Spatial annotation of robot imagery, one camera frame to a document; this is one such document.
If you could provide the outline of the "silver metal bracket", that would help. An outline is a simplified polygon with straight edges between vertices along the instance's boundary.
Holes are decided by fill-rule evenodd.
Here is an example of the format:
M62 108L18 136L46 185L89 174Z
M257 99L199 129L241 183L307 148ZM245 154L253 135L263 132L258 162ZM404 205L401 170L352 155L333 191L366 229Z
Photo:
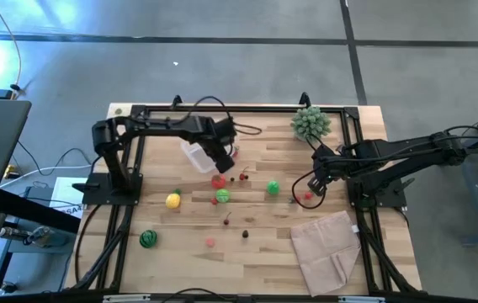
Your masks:
M384 297L343 295L338 297L338 303L386 303Z
M105 295L102 303L147 303L151 301L149 294Z

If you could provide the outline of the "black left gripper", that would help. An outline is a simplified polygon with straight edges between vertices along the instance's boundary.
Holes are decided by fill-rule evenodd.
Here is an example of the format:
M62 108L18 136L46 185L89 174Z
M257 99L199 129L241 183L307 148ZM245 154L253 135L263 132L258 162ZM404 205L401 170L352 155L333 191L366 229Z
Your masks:
M235 165L233 157L226 149L232 144L232 136L201 135L199 144L206 155L215 161L215 167L219 173L225 173Z

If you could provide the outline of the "yellow toy pineapple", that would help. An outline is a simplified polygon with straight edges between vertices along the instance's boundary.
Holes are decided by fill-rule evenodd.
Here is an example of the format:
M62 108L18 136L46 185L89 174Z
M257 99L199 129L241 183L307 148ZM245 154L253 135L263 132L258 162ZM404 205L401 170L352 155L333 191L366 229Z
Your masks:
M180 189L175 189L171 194L166 197L165 206L168 209L177 209L181 204L181 193Z

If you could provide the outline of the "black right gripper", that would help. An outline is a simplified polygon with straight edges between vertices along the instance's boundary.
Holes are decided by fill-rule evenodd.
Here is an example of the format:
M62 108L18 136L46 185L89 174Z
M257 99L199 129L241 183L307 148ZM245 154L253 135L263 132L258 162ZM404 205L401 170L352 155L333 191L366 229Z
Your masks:
M314 177L308 181L307 185L316 196L324 196L327 192L327 182L320 180L338 180L343 177L343 169L337 162L340 156L326 146L319 146L311 158Z

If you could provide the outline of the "beige folded cloth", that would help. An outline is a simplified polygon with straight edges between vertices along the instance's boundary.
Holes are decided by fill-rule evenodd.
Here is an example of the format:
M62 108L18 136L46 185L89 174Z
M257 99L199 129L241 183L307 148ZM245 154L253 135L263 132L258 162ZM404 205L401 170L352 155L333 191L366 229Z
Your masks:
M290 229L306 287L312 297L342 288L361 250L358 227L345 211Z

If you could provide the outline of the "green potted plant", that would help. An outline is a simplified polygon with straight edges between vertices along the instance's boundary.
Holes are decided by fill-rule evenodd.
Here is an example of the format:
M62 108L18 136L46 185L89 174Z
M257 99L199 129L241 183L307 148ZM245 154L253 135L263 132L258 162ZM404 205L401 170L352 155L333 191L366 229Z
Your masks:
M298 109L290 122L295 136L302 141L327 136L331 132L330 124L329 117L319 107Z

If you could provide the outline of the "silver metal tool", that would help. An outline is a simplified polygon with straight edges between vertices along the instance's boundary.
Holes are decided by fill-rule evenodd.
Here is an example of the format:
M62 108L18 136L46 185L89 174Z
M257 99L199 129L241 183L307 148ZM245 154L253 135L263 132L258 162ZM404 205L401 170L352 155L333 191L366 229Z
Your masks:
M0 237L8 241L10 253L66 253L69 250L70 237L47 226L33 231L5 226Z

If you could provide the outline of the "black aluminium table frame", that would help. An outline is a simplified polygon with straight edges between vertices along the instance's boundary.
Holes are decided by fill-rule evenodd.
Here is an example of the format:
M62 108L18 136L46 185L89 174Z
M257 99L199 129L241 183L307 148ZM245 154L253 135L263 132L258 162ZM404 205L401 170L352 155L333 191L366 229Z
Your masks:
M312 297L306 288L290 239L292 226L340 210L350 210L344 183L335 183L316 210L289 201L292 190L305 191L302 174L311 168L311 149L295 139L293 104L202 104L199 114L228 114L257 126L237 137L235 167L227 173L231 201L212 205L210 175L189 163L179 139L136 139L120 158L143 176L140 200L132 206L93 205L82 216L82 247L71 263L67 288L57 303L102 303L105 295L149 294L151 301L237 303L336 303L339 296L368 293L364 262L357 261L349 282L328 295ZM247 167L247 180L239 175ZM280 191L267 192L269 181ZM166 197L180 189L177 209ZM231 212L230 224L223 220ZM143 231L158 234L155 247L143 248ZM242 232L248 230L249 237ZM214 238L207 247L205 240Z

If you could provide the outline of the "clear plastic tupperware container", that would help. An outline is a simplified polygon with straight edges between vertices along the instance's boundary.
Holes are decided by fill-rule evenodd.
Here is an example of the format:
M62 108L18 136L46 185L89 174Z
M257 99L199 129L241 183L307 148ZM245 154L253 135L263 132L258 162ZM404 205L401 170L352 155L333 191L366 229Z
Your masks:
M186 141L182 141L180 146L186 157L199 173L209 173L215 170L215 163L206 155L200 144L190 144Z

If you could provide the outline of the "striped green toy watermelon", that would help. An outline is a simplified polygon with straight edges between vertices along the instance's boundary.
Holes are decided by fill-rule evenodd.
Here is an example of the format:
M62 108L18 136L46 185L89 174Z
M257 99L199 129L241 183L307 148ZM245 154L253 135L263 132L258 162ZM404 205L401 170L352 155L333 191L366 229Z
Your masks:
M139 236L139 243L143 248L155 247L158 241L158 234L154 230L143 231Z

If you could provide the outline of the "white paper box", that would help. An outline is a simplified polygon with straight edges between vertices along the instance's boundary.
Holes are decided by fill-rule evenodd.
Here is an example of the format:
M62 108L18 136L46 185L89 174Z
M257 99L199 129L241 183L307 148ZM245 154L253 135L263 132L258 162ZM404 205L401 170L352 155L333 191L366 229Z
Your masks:
M86 178L58 177L50 198L50 207L81 219L85 210L82 205L83 193L74 189L72 185L86 181Z

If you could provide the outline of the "black desk beam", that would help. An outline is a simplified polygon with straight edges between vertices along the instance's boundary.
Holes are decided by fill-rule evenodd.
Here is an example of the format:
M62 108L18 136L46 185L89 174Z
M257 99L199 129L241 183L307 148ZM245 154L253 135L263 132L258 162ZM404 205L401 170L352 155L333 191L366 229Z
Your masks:
M80 219L0 189L0 213L77 233Z

